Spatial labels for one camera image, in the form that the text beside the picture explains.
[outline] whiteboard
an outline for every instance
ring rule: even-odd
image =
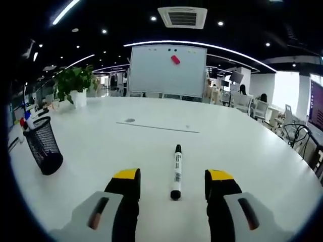
[[[176,65],[171,57],[180,63]],[[202,97],[206,49],[182,45],[146,45],[132,48],[130,92],[158,92]]]

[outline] led strip light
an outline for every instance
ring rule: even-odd
[[[111,71],[109,73],[115,73],[115,72],[126,72],[127,70],[117,70],[117,71]]]
[[[246,65],[246,64],[244,64],[244,63],[238,62],[238,61],[233,60],[233,59],[229,59],[229,58],[222,57],[222,56],[215,55],[215,54],[206,54],[206,55],[214,56],[214,57],[218,57],[218,58],[221,58],[221,59],[226,59],[227,61],[234,62],[234,63],[238,63],[238,64],[241,64],[241,65],[243,65],[243,66],[245,66],[245,67],[248,67],[248,68],[250,68],[250,69],[256,70],[256,72],[252,72],[251,74],[260,72],[260,70],[258,70],[258,69],[257,69],[257,68],[255,68],[255,67],[248,66],[248,65]]]
[[[80,0],[73,0],[68,4],[63,11],[55,18],[54,22],[52,23],[53,25],[56,25],[63,17],[64,15],[72,8],[74,7],[75,4],[77,4]]]
[[[108,68],[124,67],[124,66],[129,66],[129,65],[130,65],[130,64],[118,65],[118,66],[113,66],[113,67],[104,67],[104,68],[101,68],[101,69],[94,70],[93,72],[102,71],[102,70],[105,70],[105,69],[108,69]]]
[[[91,57],[93,57],[93,56],[95,56],[95,54],[89,55],[89,56],[87,56],[87,57],[85,57],[85,58],[83,58],[83,59],[81,59],[81,60],[78,60],[77,62],[74,62],[73,64],[71,64],[71,65],[69,65],[68,67],[66,67],[66,68],[65,68],[65,70],[66,70],[67,68],[69,68],[69,67],[71,67],[71,66],[73,66],[73,65],[75,65],[75,64],[77,64],[77,63],[79,63],[79,62],[82,62],[82,61],[84,61],[85,59],[91,58]]]
[[[35,62],[37,56],[38,56],[38,52],[35,52],[35,54],[34,54],[34,62]]]
[[[138,42],[138,43],[132,43],[132,44],[125,44],[124,47],[128,47],[128,46],[134,46],[134,45],[142,45],[142,44],[159,44],[159,43],[179,43],[179,44],[195,44],[195,45],[201,45],[201,46],[206,46],[206,47],[212,47],[212,48],[216,48],[216,49],[221,49],[221,50],[225,50],[234,54],[238,54],[240,56],[243,56],[245,58],[248,58],[254,62],[257,62],[265,67],[267,67],[268,69],[277,72],[274,68],[271,68],[270,66],[266,65],[265,63],[262,63],[261,61],[254,59],[250,56],[247,56],[245,54],[239,53],[237,51],[231,50],[231,49],[227,49],[227,48],[223,48],[220,46],[216,46],[216,45],[211,45],[211,44],[205,44],[205,43],[199,43],[199,42],[191,42],[191,41],[181,41],[181,40],[155,40],[155,41],[146,41],[146,42]]]

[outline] white table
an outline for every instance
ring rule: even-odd
[[[121,125],[134,118],[137,125]],[[210,241],[204,171],[225,170],[244,192],[295,234],[323,194],[317,177],[291,147],[234,108],[173,99],[88,98],[80,110],[52,115],[64,156],[62,167],[43,176],[27,142],[11,152],[17,182],[44,229],[62,228],[72,210],[114,173],[141,168],[136,241]],[[182,145],[181,201],[170,200],[174,151]]]

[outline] black ceiling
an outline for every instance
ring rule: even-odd
[[[15,17],[10,20],[14,27],[11,28],[13,34],[10,35],[19,41],[14,48],[14,77],[20,83],[26,80],[36,81],[42,75],[50,78],[59,67],[68,66],[91,54],[95,56],[78,66],[90,64],[99,69],[127,64],[131,47],[123,45],[151,40],[213,44],[258,60],[286,55],[322,54],[320,1],[80,0],[57,25],[52,25],[55,17],[69,2],[71,0],[23,1],[14,6]],[[207,8],[204,29],[166,28],[157,8],[172,6]],[[151,16],[156,16],[157,21],[152,22]],[[218,26],[218,21],[223,21],[224,26]],[[102,34],[102,29],[106,29],[107,34]],[[32,52],[39,52],[39,55],[34,63],[30,61],[28,64],[17,64],[18,55],[28,45],[30,38],[35,41]],[[267,42],[271,43],[270,47],[266,47]],[[268,71],[236,54],[214,48],[208,48],[208,53]],[[210,66],[221,63],[222,67],[232,66],[232,63],[223,59],[207,58]],[[58,67],[48,73],[42,71],[50,65]]]

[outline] green leaves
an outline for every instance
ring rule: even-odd
[[[83,92],[83,89],[89,88],[91,82],[95,80],[95,75],[92,71],[93,66],[87,66],[86,68],[71,67],[56,75],[55,82],[59,91],[58,98],[60,101],[64,101],[65,97],[67,97],[67,100],[74,104],[70,95],[71,91]]]

